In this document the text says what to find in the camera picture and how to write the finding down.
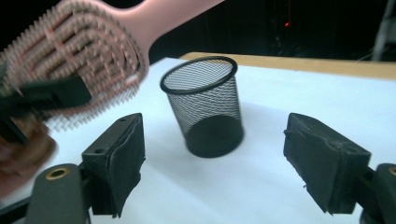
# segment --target black background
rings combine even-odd
[[[7,2],[1,49],[58,2]],[[141,1],[106,2],[133,7]],[[162,36],[149,56],[152,63],[190,51],[359,60],[371,52],[385,5],[386,0],[226,0]],[[394,60],[389,52],[384,61]]]

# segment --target pink hairbrush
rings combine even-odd
[[[154,41],[222,1],[146,0],[120,9],[99,0],[63,0],[1,53],[0,95],[77,74],[91,100],[45,114],[57,130],[89,121],[136,94]]]

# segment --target white table surface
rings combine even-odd
[[[283,156],[291,112],[319,119],[372,152],[370,167],[396,163],[396,81],[239,66],[236,84],[245,136],[232,153],[215,159],[190,154],[160,89],[162,75],[184,61],[151,66],[138,94],[72,132],[53,132],[58,151],[46,167],[81,163],[81,153],[116,119],[142,113],[147,159],[142,179],[121,218],[92,216],[92,223],[135,224],[352,224],[352,215],[324,214]],[[33,181],[9,196],[30,194]]]

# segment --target hairbrush handle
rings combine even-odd
[[[142,49],[149,50],[160,36],[223,1],[146,0],[140,6],[133,7],[120,15],[120,22],[133,32],[135,40]]]

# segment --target hand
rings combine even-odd
[[[14,120],[29,139],[26,145],[10,144],[0,137],[0,198],[26,184],[53,154],[56,143],[47,126],[33,115]]]

